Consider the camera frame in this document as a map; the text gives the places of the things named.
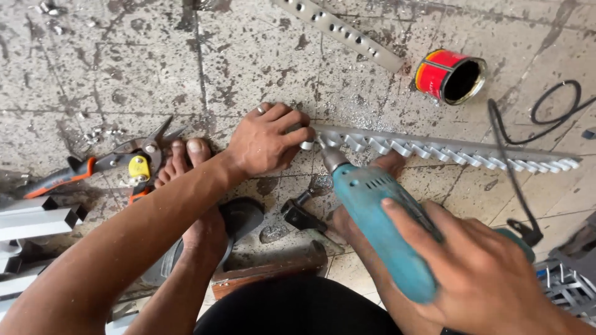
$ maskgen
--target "red paint can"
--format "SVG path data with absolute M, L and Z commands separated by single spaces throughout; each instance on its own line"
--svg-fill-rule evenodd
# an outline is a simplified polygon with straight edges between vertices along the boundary
M 486 61 L 445 49 L 429 53 L 416 70 L 416 88 L 449 105 L 475 96 L 486 81 Z

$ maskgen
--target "black cable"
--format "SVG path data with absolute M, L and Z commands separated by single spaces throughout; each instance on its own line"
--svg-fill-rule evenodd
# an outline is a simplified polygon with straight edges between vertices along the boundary
M 575 100 L 573 102 L 573 106 L 571 107 L 571 109 L 567 113 L 561 115 L 560 117 L 558 117 L 556 119 L 547 120 L 547 121 L 539 121 L 536 118 L 536 113 L 538 112 L 538 108 L 540 108 L 540 106 L 544 102 L 544 100 L 546 100 L 552 93 L 554 93 L 556 90 L 558 90 L 559 88 L 566 86 L 566 85 L 572 85 L 575 88 Z M 519 200 L 521 207 L 523 208 L 528 220 L 530 221 L 530 224 L 532 225 L 532 230 L 530 231 L 530 229 L 528 227 L 526 227 L 525 225 L 523 225 L 521 222 L 519 222 L 517 220 L 513 220 L 513 219 L 508 219 L 507 224 L 510 227 L 514 228 L 515 230 L 519 231 L 522 234 L 523 241 L 526 242 L 526 244 L 528 244 L 530 247 L 533 247 L 536 244 L 538 244 L 538 242 L 540 242 L 540 240 L 544 237 L 544 235 L 542 235 L 542 232 L 540 231 L 540 227 L 538 226 L 538 222 L 536 221 L 536 218 L 534 218 L 534 215 L 532 214 L 529 207 L 527 206 L 526 200 L 523 197 L 519 183 L 517 182 L 517 178 L 515 177 L 515 172 L 513 171 L 513 168 L 510 166 L 510 164 L 508 163 L 507 153 L 505 152 L 505 147 L 501 141 L 501 137 L 503 137 L 503 139 L 505 139 L 506 143 L 512 144 L 512 145 L 520 145 L 520 144 L 526 144 L 526 143 L 530 143 L 532 141 L 536 141 L 537 139 L 539 139 L 539 138 L 545 136 L 546 134 L 552 132 L 553 130 L 557 129 L 559 126 L 561 126 L 567 120 L 569 120 L 569 118 L 571 118 L 575 113 L 583 110 L 584 108 L 586 108 L 589 105 L 591 105 L 592 103 L 594 103 L 594 101 L 596 101 L 596 97 L 591 97 L 590 99 L 585 101 L 583 104 L 580 104 L 581 99 L 582 99 L 582 87 L 579 84 L 579 82 L 577 82 L 576 80 L 566 80 L 564 82 L 560 82 L 560 83 L 556 84 L 555 86 L 551 87 L 544 94 L 542 94 L 542 96 L 537 100 L 536 104 L 534 104 L 534 106 L 532 107 L 531 112 L 530 112 L 530 119 L 531 119 L 532 123 L 534 123 L 536 125 L 551 125 L 551 124 L 554 124 L 554 125 L 552 127 L 550 127 L 549 129 L 547 129 L 546 131 L 543 131 L 540 134 L 534 135 L 534 136 L 530 137 L 529 139 L 526 139 L 523 141 L 513 141 L 507 135 L 507 132 L 505 131 L 505 125 L 503 124 L 501 112 L 499 111 L 499 108 L 498 108 L 495 100 L 493 100 L 493 99 L 488 100 L 489 119 L 491 120 L 491 126 L 493 129 L 493 133 L 495 134 L 496 145 L 499 149 L 499 153 L 501 154 L 503 161 L 507 165 L 507 174 L 509 175 L 509 179 L 511 181 L 511 184 L 513 185 L 513 189 L 516 193 L 517 199 Z

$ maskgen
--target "foot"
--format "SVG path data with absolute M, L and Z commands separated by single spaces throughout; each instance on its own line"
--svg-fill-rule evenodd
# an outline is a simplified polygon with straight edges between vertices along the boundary
M 192 167 L 188 166 L 187 154 Z M 172 155 L 167 158 L 166 165 L 157 175 L 158 180 L 155 181 L 155 187 L 163 187 L 168 182 L 180 177 L 192 168 L 196 168 L 210 158 L 209 146 L 202 139 L 189 139 L 186 145 L 183 141 L 177 139 L 172 143 Z M 228 236 L 219 209 L 216 206 L 211 207 L 182 235 L 182 241 L 184 242 L 185 252 L 199 249 L 200 245 L 201 247 L 207 247 L 207 250 L 213 250 L 216 255 L 221 254 L 219 257 L 221 259 L 228 245 Z
M 370 163 L 371 166 L 378 166 L 387 171 L 391 176 L 397 179 L 406 165 L 406 158 L 400 155 L 397 151 L 392 150 L 389 154 L 381 156 Z M 354 220 L 348 214 L 346 208 L 341 205 L 333 212 L 333 220 L 330 228 L 343 237 L 348 243 L 353 240 L 356 235 L 360 236 L 362 233 Z

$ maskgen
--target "right hand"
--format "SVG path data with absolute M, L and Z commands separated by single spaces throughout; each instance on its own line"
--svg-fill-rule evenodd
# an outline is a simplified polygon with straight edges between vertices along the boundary
M 542 294 L 534 268 L 509 238 L 428 201 L 424 208 L 445 237 L 439 244 L 393 200 L 382 206 L 440 285 L 432 303 L 411 302 L 422 317 L 476 335 L 551 334 L 565 323 L 567 315 Z
M 313 139 L 315 130 L 309 127 L 311 118 L 292 110 L 283 103 L 260 105 L 242 119 L 225 150 L 248 177 L 285 170 L 300 151 L 301 142 Z M 286 134 L 295 125 L 303 127 Z

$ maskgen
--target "teal power drill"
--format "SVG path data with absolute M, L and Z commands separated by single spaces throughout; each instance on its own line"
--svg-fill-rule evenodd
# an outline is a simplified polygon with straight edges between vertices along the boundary
M 420 255 L 402 238 L 381 208 L 381 200 L 392 198 L 409 216 L 424 227 L 438 242 L 443 237 L 422 206 L 399 185 L 394 177 L 379 167 L 356 167 L 338 149 L 319 141 L 323 164 L 333 178 L 334 192 L 346 207 L 354 223 L 377 252 L 400 291 L 411 301 L 434 300 L 437 282 Z M 532 249 L 507 229 L 496 229 L 514 240 L 533 262 Z

